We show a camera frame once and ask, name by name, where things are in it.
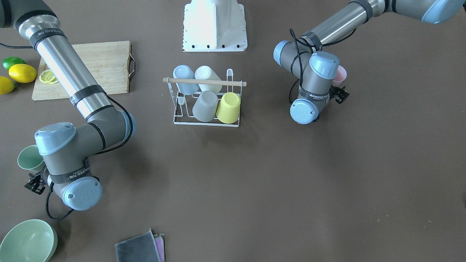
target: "lemon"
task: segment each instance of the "lemon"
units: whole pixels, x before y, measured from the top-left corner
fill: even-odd
[[[10,77],[19,83],[30,83],[35,80],[37,72],[35,69],[26,64],[16,64],[10,67],[8,70]]]
[[[11,66],[16,64],[25,64],[26,62],[17,56],[10,56],[3,59],[3,67],[9,70]]]
[[[56,77],[54,73],[52,72],[52,70],[47,69],[39,75],[39,80],[42,83],[51,83],[51,82],[56,81]]]
[[[0,95],[7,94],[14,89],[14,83],[10,78],[0,76]]]

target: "robotic arm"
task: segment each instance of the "robotic arm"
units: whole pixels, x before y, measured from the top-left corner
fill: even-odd
[[[274,50],[275,61],[301,79],[298,99],[290,108],[291,117],[299,124],[309,124],[318,118],[331,98],[337,96],[337,102],[341,103],[348,96],[343,89],[331,85],[340,61],[322,51],[323,47],[337,43],[372,17],[386,12],[438,24],[454,16],[461,6],[466,10],[465,5],[464,0],[355,0],[303,33],[296,44],[280,42]]]
[[[135,120],[126,110],[115,109],[60,30],[56,15],[42,0],[1,3],[0,26],[15,28],[30,41],[87,121],[78,127],[69,122],[51,124],[39,129],[34,138],[46,164],[41,179],[67,206],[89,209],[100,200],[103,190],[91,175],[88,157],[125,143],[135,130]]]

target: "green bowl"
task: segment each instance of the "green bowl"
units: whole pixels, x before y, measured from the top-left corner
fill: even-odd
[[[26,220],[8,232],[0,244],[0,262],[46,262],[57,247],[57,233],[45,221]]]

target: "white cup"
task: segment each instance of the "white cup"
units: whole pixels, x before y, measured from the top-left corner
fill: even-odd
[[[174,78],[194,79],[194,73],[187,65],[179,65],[173,70]],[[178,90],[186,96],[190,96],[199,90],[198,84],[176,83]]]
[[[204,91],[199,95],[199,98],[192,107],[192,114],[201,122],[212,121],[217,111],[219,99],[212,91]]]
[[[332,85],[335,87],[341,87],[342,82],[345,81],[347,76],[348,73],[346,72],[346,69],[339,65],[338,69],[336,70],[336,76],[332,81]]]
[[[208,66],[201,66],[194,74],[196,79],[199,80],[220,80],[220,77]],[[199,84],[202,91],[212,91],[218,94],[222,89],[222,85],[217,84]]]

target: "plastic cup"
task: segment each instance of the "plastic cup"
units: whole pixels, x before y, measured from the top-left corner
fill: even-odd
[[[174,78],[194,79],[194,73],[187,65],[179,65],[173,70]],[[186,96],[190,96],[199,90],[198,84],[176,83],[178,90]]]
[[[346,77],[348,76],[348,73],[346,72],[346,69],[339,65],[338,69],[336,70],[336,76],[332,81],[332,85],[336,87],[341,87],[341,84],[343,81],[345,81]]]
[[[37,145],[30,145],[21,151],[18,156],[18,165],[22,169],[29,170],[34,173],[42,171],[45,167],[45,162],[39,154]]]
[[[214,92],[204,91],[194,103],[192,114],[201,122],[212,121],[215,117],[218,102],[219,100]]]
[[[217,118],[225,124],[232,124],[240,117],[241,98],[233,92],[225,93],[217,109]]]
[[[220,80],[220,77],[208,66],[201,66],[196,70],[196,79],[199,80]],[[222,85],[217,84],[199,84],[202,91],[212,91],[218,94],[222,89]]]

